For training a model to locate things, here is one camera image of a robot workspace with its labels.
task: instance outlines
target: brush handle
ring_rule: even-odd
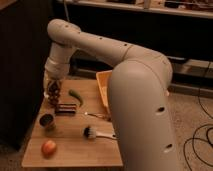
[[[113,140],[117,139],[115,134],[109,134],[109,133],[104,133],[104,132],[96,132],[96,137],[110,138]]]

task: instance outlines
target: metal cup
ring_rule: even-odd
[[[52,114],[44,114],[41,116],[39,123],[46,131],[52,131],[56,127],[54,116]]]

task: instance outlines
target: cable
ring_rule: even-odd
[[[206,69],[205,69],[205,71],[204,71],[204,74],[203,74],[203,77],[202,77],[203,79],[205,79],[206,74],[208,73],[208,71],[209,71],[209,69],[210,69],[210,65],[211,65],[211,62],[209,61],[209,64],[208,64],[208,66],[206,67]],[[213,119],[213,116],[205,109],[205,107],[204,107],[203,104],[201,103],[201,99],[200,99],[201,87],[202,87],[202,85],[200,84],[199,89],[198,89],[198,95],[197,95],[197,97],[198,97],[198,102],[199,102],[200,107],[202,108],[202,110],[205,112],[205,114],[206,114],[207,116],[209,116],[211,119]]]
[[[206,69],[205,69],[205,71],[204,71],[204,74],[203,74],[203,77],[202,77],[203,79],[206,77],[206,74],[207,74],[207,72],[209,71],[210,65],[211,65],[211,62],[209,61],[209,64],[208,64],[208,66],[206,67]],[[202,85],[200,84],[199,89],[198,89],[198,96],[197,96],[197,97],[198,97],[198,102],[199,102],[199,104],[200,104],[202,110],[205,112],[205,114],[206,114],[207,116],[209,116],[211,119],[213,119],[213,116],[205,109],[205,107],[204,107],[203,104],[201,103],[201,99],[200,99],[201,86],[202,86]],[[206,131],[206,139],[207,139],[207,140],[202,139],[202,138],[199,138],[199,137],[196,137],[197,132],[198,132],[201,128],[204,128],[204,127],[207,127],[207,126],[208,126],[208,127],[211,126],[211,127],[208,128],[207,131]],[[210,131],[212,131],[212,130],[213,130],[213,124],[205,124],[205,125],[202,125],[202,126],[198,127],[198,128],[194,131],[193,137],[192,137],[192,138],[189,138],[189,139],[187,139],[187,140],[184,142],[184,145],[183,145],[183,154],[184,154],[184,158],[185,158],[186,164],[187,164],[187,166],[188,166],[188,168],[189,168],[190,171],[192,171],[192,168],[191,168],[191,166],[190,166],[190,164],[189,164],[189,162],[188,162],[188,159],[187,159],[187,157],[186,157],[186,144],[187,144],[189,141],[192,141],[192,149],[193,149],[193,152],[194,152],[194,154],[196,155],[196,157],[197,157],[202,163],[206,164],[207,166],[213,167],[213,163],[208,163],[207,161],[205,161],[204,159],[202,159],[202,158],[198,155],[198,153],[197,153],[197,151],[196,151],[196,148],[195,148],[195,140],[203,141],[203,142],[209,144],[209,145],[213,148],[213,142],[210,140],[210,137],[209,137],[209,133],[210,133]]]
[[[196,137],[196,134],[197,134],[198,130],[200,130],[201,128],[207,127],[207,126],[211,126],[211,127],[208,128],[207,131],[206,131],[206,138],[207,138],[207,140],[202,139],[202,138],[199,138],[199,137]],[[194,154],[196,155],[196,157],[197,157],[202,163],[205,163],[207,166],[213,167],[213,164],[208,163],[207,161],[205,161],[204,159],[202,159],[202,158],[199,156],[199,154],[197,153],[196,148],[195,148],[195,140],[203,141],[203,142],[209,144],[209,145],[213,148],[213,144],[211,143],[211,140],[210,140],[210,138],[209,138],[209,131],[211,131],[211,130],[213,130],[213,124],[205,124],[205,125],[202,125],[202,126],[198,127],[198,128],[194,131],[193,137],[192,137],[192,138],[189,138],[189,139],[187,139],[187,140],[184,142],[184,145],[183,145],[183,154],[184,154],[185,161],[186,161],[187,166],[188,166],[188,168],[189,168],[190,171],[192,171],[192,168],[191,168],[191,166],[190,166],[190,164],[189,164],[189,162],[188,162],[188,159],[187,159],[187,157],[186,157],[186,144],[187,144],[189,141],[192,141],[192,149],[193,149],[193,152],[194,152]]]
[[[67,8],[67,1],[63,0],[63,4],[64,4],[64,11],[65,11],[65,15],[66,15],[67,21],[70,22],[69,11],[68,11],[68,8]]]

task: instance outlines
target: speckled floor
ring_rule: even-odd
[[[201,103],[204,108],[213,117],[213,99],[201,98]],[[213,124],[211,119],[201,108],[198,97],[170,93],[169,96],[169,108],[171,111],[173,124],[175,128],[175,137],[177,139],[178,150],[180,153],[180,162],[183,166],[183,170],[190,170],[186,164],[183,154],[184,142],[193,137],[194,131],[205,124]],[[203,138],[206,140],[206,131],[209,127],[200,129],[196,135],[196,138]],[[25,143],[19,152],[15,152],[0,145],[0,171],[44,171],[49,170],[45,168],[29,169],[22,168],[21,161],[24,155],[26,144],[29,140],[29,134],[26,136]],[[213,131],[209,131],[209,139],[213,142]],[[213,165],[213,148],[206,142],[201,140],[195,140],[195,150],[198,156],[205,160],[206,163]],[[192,141],[189,141],[185,146],[186,158],[190,164],[192,171],[212,171],[213,167],[201,162],[192,149]],[[51,170],[71,170],[71,171],[121,171],[122,168],[75,168],[75,169],[51,169]]]

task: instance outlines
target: dark cabinet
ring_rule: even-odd
[[[43,98],[49,1],[19,0],[0,11],[0,140],[19,148]]]

